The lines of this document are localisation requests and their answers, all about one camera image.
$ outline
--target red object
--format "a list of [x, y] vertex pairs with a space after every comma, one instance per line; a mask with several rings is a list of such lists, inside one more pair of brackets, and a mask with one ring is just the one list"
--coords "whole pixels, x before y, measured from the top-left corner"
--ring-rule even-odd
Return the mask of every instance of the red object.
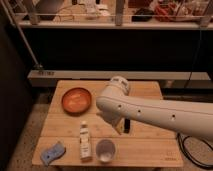
[[129, 8], [141, 8], [148, 7], [152, 0], [129, 0], [128, 7]]
[[81, 114], [91, 105], [92, 97], [85, 88], [73, 88], [62, 97], [62, 107], [69, 114]]
[[174, 8], [175, 8], [175, 4], [174, 3], [169, 3], [166, 6], [161, 6], [161, 5], [157, 5], [155, 7], [155, 14], [157, 16], [155, 16], [155, 18], [159, 21], [164, 21], [164, 22], [169, 22], [169, 21], [173, 21], [174, 20]]

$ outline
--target tiled floor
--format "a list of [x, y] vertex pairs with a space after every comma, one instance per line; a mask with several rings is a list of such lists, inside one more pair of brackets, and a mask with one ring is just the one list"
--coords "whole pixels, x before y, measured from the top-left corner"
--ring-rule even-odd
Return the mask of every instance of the tiled floor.
[[[42, 125], [48, 112], [49, 102], [47, 93], [39, 95], [37, 103], [34, 105], [31, 114], [29, 115], [28, 121], [19, 139], [16, 150], [11, 158], [8, 165], [7, 171], [56, 171], [58, 168], [55, 167], [44, 167], [44, 166], [33, 166], [31, 163], [35, 145], [38, 141], [38, 137], [41, 132]], [[179, 96], [167, 95], [166, 98], [178, 99]], [[192, 139], [188, 142], [190, 151], [193, 155], [203, 162], [213, 163], [213, 152], [210, 151], [205, 145], [196, 139]], [[201, 171], [190, 163], [184, 156], [184, 167], [183, 168], [161, 168], [162, 171]], [[62, 168], [64, 171], [90, 171], [90, 170], [113, 170], [113, 171], [133, 171], [133, 170], [153, 170], [148, 168], [83, 168], [83, 167], [65, 167]]]

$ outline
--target cup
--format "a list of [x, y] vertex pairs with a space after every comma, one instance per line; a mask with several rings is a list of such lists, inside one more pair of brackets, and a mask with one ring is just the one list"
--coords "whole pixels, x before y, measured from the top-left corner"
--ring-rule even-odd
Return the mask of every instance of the cup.
[[109, 163], [115, 155], [115, 144], [108, 139], [103, 139], [96, 145], [96, 155], [102, 163]]

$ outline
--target dark wall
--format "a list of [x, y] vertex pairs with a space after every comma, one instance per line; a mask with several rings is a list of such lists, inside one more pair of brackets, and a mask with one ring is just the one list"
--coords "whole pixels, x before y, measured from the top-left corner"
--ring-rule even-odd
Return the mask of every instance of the dark wall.
[[7, 22], [0, 7], [0, 170], [12, 155], [33, 104], [28, 70], [5, 31]]
[[213, 32], [184, 30], [25, 29], [46, 69], [211, 70]]

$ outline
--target floor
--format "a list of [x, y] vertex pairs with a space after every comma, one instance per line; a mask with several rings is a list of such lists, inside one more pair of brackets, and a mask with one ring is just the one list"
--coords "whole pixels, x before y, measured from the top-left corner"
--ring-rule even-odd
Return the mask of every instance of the floor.
[[[191, 95], [173, 95], [171, 93], [163, 93], [164, 98], [166, 99], [175, 99], [175, 100], [195, 100], [195, 101], [213, 101], [213, 94], [201, 94], [196, 95], [196, 99]], [[90, 171], [90, 170], [112, 170], [112, 171], [139, 171], [139, 170], [155, 170], [154, 168], [84, 168], [84, 167], [64, 167], [64, 168], [55, 168], [55, 167], [44, 167], [44, 166], [33, 166], [31, 159], [35, 149], [35, 145], [38, 141], [38, 137], [41, 132], [42, 125], [44, 123], [45, 117], [49, 108], [49, 101], [52, 93], [43, 92], [38, 95], [36, 103], [33, 107], [31, 114], [29, 115], [28, 121], [25, 125], [25, 128], [20, 136], [19, 142], [15, 149], [15, 152], [9, 162], [7, 171]], [[213, 163], [213, 153], [210, 151], [204, 144], [199, 142], [196, 139], [191, 139], [188, 142], [188, 147], [192, 154], [197, 157], [197, 159]], [[201, 171], [195, 167], [191, 162], [189, 162], [184, 156], [184, 167], [182, 168], [161, 168], [161, 171]]]

